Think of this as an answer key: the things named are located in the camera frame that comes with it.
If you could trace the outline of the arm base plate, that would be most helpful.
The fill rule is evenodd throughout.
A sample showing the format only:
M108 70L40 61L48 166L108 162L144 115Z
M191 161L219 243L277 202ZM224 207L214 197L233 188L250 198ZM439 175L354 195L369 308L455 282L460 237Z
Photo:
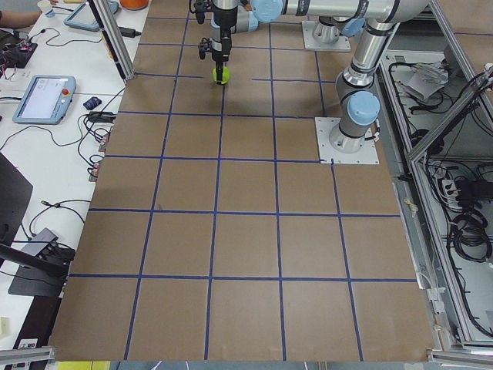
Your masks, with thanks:
M302 21L304 48L315 51L349 52L349 38L341 35L336 26L318 21Z
M352 139L339 127L338 117L316 117L319 161L325 164L378 165L376 139L367 129L365 136Z

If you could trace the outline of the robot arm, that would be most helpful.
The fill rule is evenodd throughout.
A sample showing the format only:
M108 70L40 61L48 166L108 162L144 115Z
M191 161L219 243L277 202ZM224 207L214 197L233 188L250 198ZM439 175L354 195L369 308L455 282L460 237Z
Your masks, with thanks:
M381 104L370 91L375 70L394 30L429 4L428 1L252 1L253 13L268 23L280 15L316 15L325 18L364 19L364 29L350 65L337 77L336 89L342 117L329 134L340 153L360 150L369 127L377 120Z
M247 10L240 1L213 0L211 10L213 30L210 46L215 62L213 80L218 85L224 85L230 79L225 63L229 60L232 49L232 34L255 31L259 22L253 12Z

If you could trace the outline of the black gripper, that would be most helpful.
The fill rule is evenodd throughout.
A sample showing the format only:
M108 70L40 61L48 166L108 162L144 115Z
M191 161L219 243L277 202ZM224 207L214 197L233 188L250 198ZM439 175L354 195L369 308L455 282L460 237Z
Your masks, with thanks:
M214 69L214 82L217 85L226 83L226 67L232 48L231 31L226 29L213 29L211 37L212 58L216 63Z

